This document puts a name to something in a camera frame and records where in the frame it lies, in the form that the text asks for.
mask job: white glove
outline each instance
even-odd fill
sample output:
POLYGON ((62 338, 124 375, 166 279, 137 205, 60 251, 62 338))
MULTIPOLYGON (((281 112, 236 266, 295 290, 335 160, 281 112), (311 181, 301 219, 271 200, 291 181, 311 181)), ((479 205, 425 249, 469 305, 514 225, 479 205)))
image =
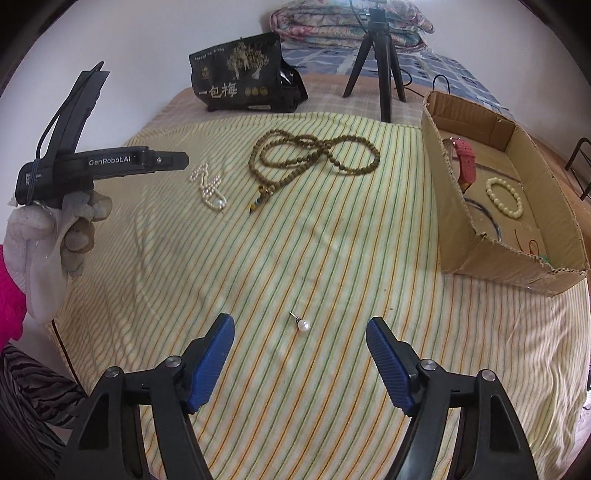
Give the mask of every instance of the white glove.
POLYGON ((64 197, 61 210, 30 205, 11 213, 4 263, 36 321, 50 322, 63 306, 68 275, 82 274, 84 254, 95 244, 91 222, 106 219, 112 206, 94 191, 74 192, 64 197))

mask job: yellow striped cloth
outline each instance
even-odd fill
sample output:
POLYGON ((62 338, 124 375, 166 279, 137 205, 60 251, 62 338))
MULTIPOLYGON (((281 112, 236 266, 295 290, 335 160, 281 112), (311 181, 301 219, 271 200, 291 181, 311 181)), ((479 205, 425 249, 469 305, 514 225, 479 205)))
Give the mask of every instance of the yellow striped cloth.
MULTIPOLYGON (((236 339, 210 403, 192 417, 214 478, 382 479, 408 421, 393 408, 365 345, 372 316, 449 371, 497 372, 523 423, 540 478, 554 480, 574 441, 590 349, 580 283, 553 299, 438 265, 437 211, 421 131, 332 113, 215 120, 141 132, 131 144, 188 152, 186 171, 102 181, 113 198, 86 273, 71 282, 58 327, 90 391, 110 365, 152 368, 202 336, 220 312, 236 339), (379 168, 347 176, 317 164, 248 214, 247 169, 271 128, 331 138, 363 135, 379 168), (189 174, 222 173, 223 213, 189 174), (308 320, 297 330, 288 312, 308 320)), ((271 158, 293 157, 291 147, 271 158)), ((370 162, 358 145, 335 156, 370 162)), ((275 178, 284 171, 266 170, 275 178)), ((434 478, 449 466, 450 413, 434 478)), ((151 411, 148 460, 164 478, 151 411)))

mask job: black tripod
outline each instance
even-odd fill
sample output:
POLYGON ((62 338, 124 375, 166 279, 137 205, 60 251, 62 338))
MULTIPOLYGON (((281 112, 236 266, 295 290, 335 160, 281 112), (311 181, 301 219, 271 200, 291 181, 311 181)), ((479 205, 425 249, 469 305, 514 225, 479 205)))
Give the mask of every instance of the black tripod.
POLYGON ((382 122, 392 122, 392 83, 390 82, 390 71, 394 75, 396 91, 401 102, 406 102, 404 85, 402 84, 402 73, 398 63, 398 55, 390 37, 390 26, 386 20, 386 12, 382 8, 369 9, 368 30, 363 37, 359 53, 353 65, 351 77, 343 94, 344 98, 351 95, 355 82, 361 73, 361 68, 368 57, 371 46, 374 46, 375 59, 378 62, 379 81, 379 107, 382 122))

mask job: blue patterned bedsheet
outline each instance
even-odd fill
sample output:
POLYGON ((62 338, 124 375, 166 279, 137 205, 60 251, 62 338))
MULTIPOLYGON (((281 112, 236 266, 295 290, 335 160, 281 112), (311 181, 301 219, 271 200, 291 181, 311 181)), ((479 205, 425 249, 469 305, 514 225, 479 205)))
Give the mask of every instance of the blue patterned bedsheet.
MULTIPOLYGON (((350 75, 353 62, 357 57, 357 50, 352 48, 295 48, 283 49, 283 58, 293 65, 301 74, 324 73, 350 75)), ((450 91, 454 95, 472 100, 485 107, 513 118, 506 107, 481 84, 470 71, 457 60, 428 51, 418 53, 398 53, 400 68, 413 76, 413 83, 431 88, 435 75, 441 73, 449 79, 450 91)), ((369 53, 361 75, 378 76, 378 64, 372 52, 369 53)), ((408 76, 403 72, 402 79, 408 82, 408 76)), ((444 79, 437 79, 435 88, 447 90, 444 79)))

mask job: blue ribbed pad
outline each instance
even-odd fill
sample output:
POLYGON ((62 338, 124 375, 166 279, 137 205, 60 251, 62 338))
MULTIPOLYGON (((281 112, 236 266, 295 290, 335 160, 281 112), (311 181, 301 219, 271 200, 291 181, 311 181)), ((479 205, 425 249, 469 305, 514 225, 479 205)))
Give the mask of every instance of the blue ribbed pad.
POLYGON ((234 319, 227 315, 193 374, 193 389, 187 401, 193 411, 197 411, 211 398, 233 341, 234 319))
POLYGON ((365 329, 365 340, 371 356, 378 367, 378 372, 386 386, 390 400, 395 407, 401 408, 405 414, 414 406, 410 396, 410 381, 400 359, 394 349, 380 331, 375 319, 368 322, 365 329))

